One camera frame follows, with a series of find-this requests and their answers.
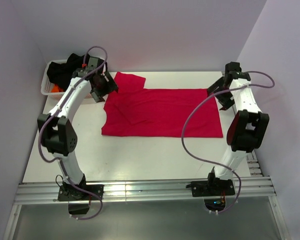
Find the red t shirt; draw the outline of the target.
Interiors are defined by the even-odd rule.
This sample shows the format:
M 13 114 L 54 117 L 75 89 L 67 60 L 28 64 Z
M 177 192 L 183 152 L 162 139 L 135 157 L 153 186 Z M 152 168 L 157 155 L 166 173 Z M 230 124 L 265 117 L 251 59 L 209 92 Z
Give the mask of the red t shirt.
M 104 104 L 104 136 L 175 137 L 182 134 L 190 113 L 207 98 L 206 89 L 149 89 L 146 78 L 117 72 L 118 91 Z

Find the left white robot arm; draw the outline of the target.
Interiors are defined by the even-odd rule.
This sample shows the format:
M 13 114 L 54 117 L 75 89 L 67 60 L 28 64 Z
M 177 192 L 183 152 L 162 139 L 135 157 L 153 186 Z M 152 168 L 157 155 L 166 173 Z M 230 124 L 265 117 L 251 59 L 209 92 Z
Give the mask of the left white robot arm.
M 90 94 L 99 103 L 119 89 L 108 71 L 94 72 L 89 76 L 85 73 L 83 69 L 77 70 L 59 102 L 49 113 L 37 118 L 39 154 L 47 163 L 58 163 L 63 191 L 76 200 L 85 198 L 89 191 L 75 154 L 78 136 L 72 125 L 73 118 L 86 95 Z

